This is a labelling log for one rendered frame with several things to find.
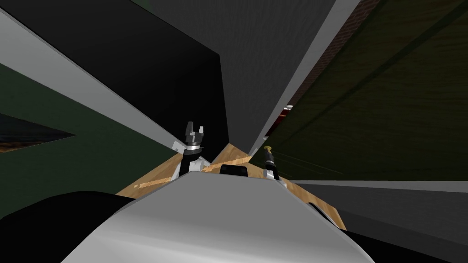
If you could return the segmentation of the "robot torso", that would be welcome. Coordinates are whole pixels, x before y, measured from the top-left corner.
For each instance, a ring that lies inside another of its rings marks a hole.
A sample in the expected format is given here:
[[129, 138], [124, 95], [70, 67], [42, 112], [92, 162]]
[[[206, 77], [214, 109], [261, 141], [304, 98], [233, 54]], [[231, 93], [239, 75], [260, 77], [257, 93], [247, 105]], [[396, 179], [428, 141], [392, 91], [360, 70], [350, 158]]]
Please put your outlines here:
[[190, 172], [121, 208], [62, 263], [374, 263], [278, 182]]

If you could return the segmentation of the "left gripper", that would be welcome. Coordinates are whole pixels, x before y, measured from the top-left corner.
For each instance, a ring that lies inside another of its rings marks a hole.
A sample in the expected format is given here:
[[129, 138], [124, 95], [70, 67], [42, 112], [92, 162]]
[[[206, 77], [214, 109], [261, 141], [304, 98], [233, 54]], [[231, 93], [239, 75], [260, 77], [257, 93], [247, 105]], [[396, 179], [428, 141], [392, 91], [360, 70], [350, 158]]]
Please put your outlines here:
[[194, 127], [193, 121], [189, 121], [186, 127], [186, 146], [187, 147], [200, 146], [202, 143], [202, 138], [204, 135], [203, 126], [199, 127], [198, 132], [193, 131], [193, 127]]

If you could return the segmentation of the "dark green door leaf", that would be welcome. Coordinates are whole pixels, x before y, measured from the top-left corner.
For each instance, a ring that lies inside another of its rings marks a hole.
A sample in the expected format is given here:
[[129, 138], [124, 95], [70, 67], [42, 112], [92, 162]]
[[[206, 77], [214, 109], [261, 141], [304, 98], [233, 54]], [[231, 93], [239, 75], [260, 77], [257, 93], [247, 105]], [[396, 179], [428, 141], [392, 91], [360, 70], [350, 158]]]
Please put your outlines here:
[[266, 145], [289, 180], [468, 181], [468, 0], [380, 0]]

